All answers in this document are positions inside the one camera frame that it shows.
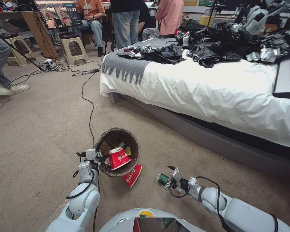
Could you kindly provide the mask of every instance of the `pink shirt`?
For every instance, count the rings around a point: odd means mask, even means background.
[[[156,20],[161,22],[159,34],[174,34],[180,26],[183,11],[183,0],[160,0],[156,13]]]

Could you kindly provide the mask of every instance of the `black shirt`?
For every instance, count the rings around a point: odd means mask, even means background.
[[[139,0],[139,1],[141,4],[139,23],[145,22],[141,32],[139,33],[139,37],[142,37],[143,30],[145,28],[152,28],[152,26],[151,26],[151,18],[150,18],[149,9],[148,9],[146,3],[143,0]]]
[[[111,0],[113,13],[140,10],[140,0]]]
[[[140,16],[139,16],[139,23],[145,22],[149,23],[150,22],[150,13],[149,9],[146,5],[146,3],[143,0],[139,0],[141,4],[141,9],[140,9]]]

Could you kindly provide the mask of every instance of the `black shoe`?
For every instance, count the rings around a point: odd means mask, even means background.
[[[103,56],[103,55],[104,55],[103,47],[101,47],[101,48],[98,47],[98,57]]]

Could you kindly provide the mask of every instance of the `gray carpet floor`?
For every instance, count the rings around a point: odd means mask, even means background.
[[[100,62],[96,47],[88,46],[86,51],[90,60]],[[94,68],[99,68],[97,62],[73,69]],[[4,67],[11,80],[35,70],[32,64]],[[82,85],[89,75],[72,74],[33,75],[25,82],[30,90],[0,97],[0,232],[45,231],[78,183],[78,178],[72,178],[79,162],[75,153],[92,147],[92,106],[81,98]],[[206,231],[224,231],[218,217],[200,203],[190,196],[174,198],[155,181],[156,173],[171,174],[167,165],[179,166],[186,178],[208,177],[219,183],[226,195],[275,214],[290,226],[290,180],[260,173],[195,144],[126,100],[112,105],[99,94],[99,76],[95,74],[84,87],[84,97],[94,103],[94,137],[97,140],[113,127],[131,131],[140,144],[143,170],[131,189],[122,178],[100,174],[96,231],[115,214],[136,207],[176,214]],[[92,231],[92,224],[93,216],[87,232]]]

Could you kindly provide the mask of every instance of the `gray bed frame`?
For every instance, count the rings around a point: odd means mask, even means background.
[[[181,135],[222,156],[255,170],[290,179],[289,159],[251,147],[133,97],[119,93],[110,93],[109,96],[112,104],[116,104],[121,98],[124,98],[140,106]]]

